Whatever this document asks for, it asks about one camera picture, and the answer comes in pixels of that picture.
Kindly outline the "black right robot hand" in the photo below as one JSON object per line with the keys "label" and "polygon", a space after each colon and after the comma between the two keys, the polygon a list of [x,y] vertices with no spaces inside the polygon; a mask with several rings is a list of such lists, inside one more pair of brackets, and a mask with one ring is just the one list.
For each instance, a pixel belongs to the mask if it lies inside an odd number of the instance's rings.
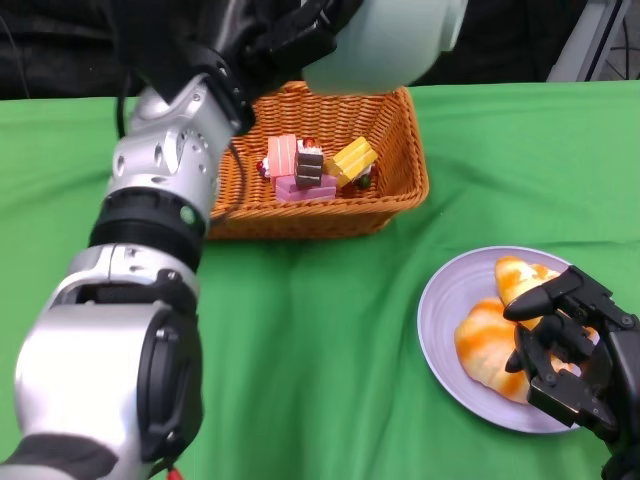
{"label": "black right robot hand", "polygon": [[527,401],[589,429],[612,453],[639,444],[639,319],[575,266],[509,303],[515,349],[506,371],[525,373]]}

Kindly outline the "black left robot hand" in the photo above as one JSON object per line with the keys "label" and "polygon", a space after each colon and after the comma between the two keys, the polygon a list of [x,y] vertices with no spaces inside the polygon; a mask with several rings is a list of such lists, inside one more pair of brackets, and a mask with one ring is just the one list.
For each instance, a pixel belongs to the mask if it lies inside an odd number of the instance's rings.
{"label": "black left robot hand", "polygon": [[360,1],[231,1],[214,42],[250,101],[299,79],[337,48]]}

